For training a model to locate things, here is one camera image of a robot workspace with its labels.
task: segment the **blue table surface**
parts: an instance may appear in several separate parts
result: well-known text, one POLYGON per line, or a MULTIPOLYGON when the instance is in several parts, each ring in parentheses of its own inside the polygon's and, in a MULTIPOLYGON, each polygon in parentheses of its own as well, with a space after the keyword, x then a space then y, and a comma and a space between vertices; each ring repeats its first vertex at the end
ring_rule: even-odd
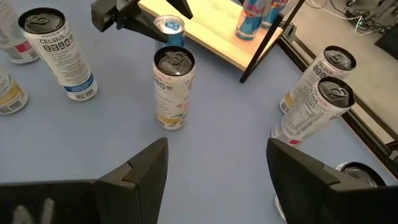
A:
MULTIPOLYGON (((69 100, 43 61, 1 65, 30 94, 20 112, 0 116, 0 182, 95 179, 156 139, 169 138, 169 173, 159 223, 283 223, 274 206, 266 142, 282 113, 278 102, 300 70, 276 45, 245 84, 242 71, 187 40, 197 70, 186 125, 166 131, 155 120, 154 41, 91 24, 91 1, 12 2, 64 12, 91 65, 99 92, 69 100)), ((396 180, 342 119, 300 146, 331 165, 363 162, 396 180)))

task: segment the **wooden board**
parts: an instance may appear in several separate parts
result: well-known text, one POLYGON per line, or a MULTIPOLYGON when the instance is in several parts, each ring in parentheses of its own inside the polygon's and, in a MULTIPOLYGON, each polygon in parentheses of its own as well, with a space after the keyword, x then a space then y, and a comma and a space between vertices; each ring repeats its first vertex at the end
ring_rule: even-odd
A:
MULTIPOLYGON (((259 29, 254 40, 242 40, 235 35, 241 6, 230 0, 188 0, 188 3, 193 13, 191 20, 181 15, 166 0, 141 0, 139 5, 153 16, 171 14, 182 18, 186 36, 244 71, 267 30, 259 29)), ((282 31, 278 27, 262 54, 272 47, 282 31)))

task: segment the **energy drink can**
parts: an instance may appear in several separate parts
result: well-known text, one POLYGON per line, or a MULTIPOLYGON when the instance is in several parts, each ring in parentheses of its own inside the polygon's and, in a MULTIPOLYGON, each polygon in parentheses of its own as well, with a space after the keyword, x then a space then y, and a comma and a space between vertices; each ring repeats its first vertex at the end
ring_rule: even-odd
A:
POLYGON ((0 114, 19 111, 26 105, 27 100, 27 93, 0 68, 0 114))
POLYGON ((31 9, 19 17, 18 23, 70 99, 83 101, 95 95, 97 83, 62 12, 31 9))
POLYGON ((289 0, 273 0, 271 2, 270 11, 264 16, 261 27, 270 28, 272 23, 275 21, 279 12, 286 6, 289 0))
POLYGON ((21 34, 17 24, 18 16, 8 0, 0 0, 0 48, 12 63, 29 63, 39 56, 26 38, 21 34))
POLYGON ((169 46, 154 56, 156 117, 165 129, 185 124, 195 74, 195 59, 187 49, 169 46))
MULTIPOLYGON (((372 187, 386 186, 381 176, 369 166, 360 162, 345 162, 336 167, 336 170, 347 174, 355 179, 363 181, 372 187)), ((278 196, 275 195, 275 205, 278 209, 280 217, 286 221, 285 214, 280 206, 278 196)))
POLYGON ((169 35, 169 41, 166 44, 159 41, 155 42, 156 51, 167 46, 184 47, 185 24, 181 18, 172 15, 158 16, 154 24, 164 34, 169 35))
POLYGON ((322 78, 283 116, 271 136, 296 146, 353 105, 351 87, 335 77, 322 78))
POLYGON ((260 27, 262 18, 271 9, 272 0, 245 0, 236 26, 236 35, 252 40, 260 27))
POLYGON ((288 112, 321 78, 331 76, 343 80, 355 67, 355 58, 347 50, 337 46, 325 48, 280 101, 280 109, 288 112))

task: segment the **can label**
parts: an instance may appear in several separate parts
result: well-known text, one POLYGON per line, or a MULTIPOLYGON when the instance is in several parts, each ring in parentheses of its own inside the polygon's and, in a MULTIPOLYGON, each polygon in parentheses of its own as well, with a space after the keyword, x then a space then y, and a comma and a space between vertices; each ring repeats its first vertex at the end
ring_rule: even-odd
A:
MULTIPOLYGON (((325 49, 341 48, 330 46, 325 49)), ((283 113, 288 112, 296 102, 307 94, 312 85, 324 77, 335 77, 340 80, 346 78, 352 70, 342 70, 332 65, 325 57, 325 52, 316 57, 313 63, 304 71, 300 79, 294 84, 293 88, 286 93, 285 97, 280 101, 279 106, 283 113)))
POLYGON ((28 101, 27 93, 8 74, 0 70, 0 114, 22 109, 28 101))
POLYGON ((49 34, 23 33, 40 53, 69 98, 82 101, 94 96, 98 86, 67 21, 57 31, 49 34))
POLYGON ((296 146, 332 119, 347 112, 351 106, 340 108, 332 105, 322 96, 316 83, 297 105, 283 116, 272 129, 271 136, 296 146))
POLYGON ((186 75, 171 77, 159 71, 154 63, 157 120, 165 129, 178 129, 185 123, 195 67, 186 75))
POLYGON ((0 48, 4 49, 14 63, 33 62, 39 56, 22 35, 17 19, 8 0, 0 0, 0 48))

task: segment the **lying can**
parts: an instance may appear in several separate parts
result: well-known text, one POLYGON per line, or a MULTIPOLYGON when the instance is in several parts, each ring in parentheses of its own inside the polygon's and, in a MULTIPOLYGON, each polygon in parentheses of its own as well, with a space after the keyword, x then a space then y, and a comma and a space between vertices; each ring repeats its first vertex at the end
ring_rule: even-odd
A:
POLYGON ((95 95, 97 83, 62 12, 31 9, 19 17, 18 23, 70 99, 83 101, 95 95))
POLYGON ((252 40, 260 28, 262 18, 271 9, 272 0, 245 0, 236 25, 236 35, 252 40))
POLYGON ((271 2, 271 9, 269 12, 264 16, 261 27, 263 28, 270 28, 272 23, 275 21, 276 17, 278 16, 279 12, 286 6, 289 0, 273 0, 271 2))
POLYGON ((324 77, 346 78, 356 67, 356 61, 347 50, 337 46, 327 47, 304 71, 293 88, 280 101, 283 113, 288 112, 317 81, 324 77))
POLYGON ((154 24, 160 31, 169 36, 169 41, 166 44, 156 40, 156 51, 167 46, 184 47, 185 24, 181 18, 172 15, 158 16, 154 24))
POLYGON ((0 68, 0 114, 19 111, 26 105, 27 100, 27 93, 0 68))
POLYGON ((17 24, 17 13, 8 0, 0 0, 0 48, 10 58, 12 63, 29 63, 37 60, 34 48, 21 34, 17 24))
POLYGON ((157 121, 168 130, 181 128, 188 114, 195 59, 182 47, 164 47, 156 52, 153 68, 157 121))
MULTIPOLYGON (((386 186, 381 176, 369 166, 360 162, 345 162, 336 167, 336 170, 347 174, 355 179, 363 181, 372 187, 386 186)), ((275 206, 280 217, 286 222, 285 214, 280 206, 278 196, 275 195, 275 206)))
POLYGON ((335 77, 322 78, 283 116, 271 136, 296 146, 354 103, 353 90, 345 82, 335 77))

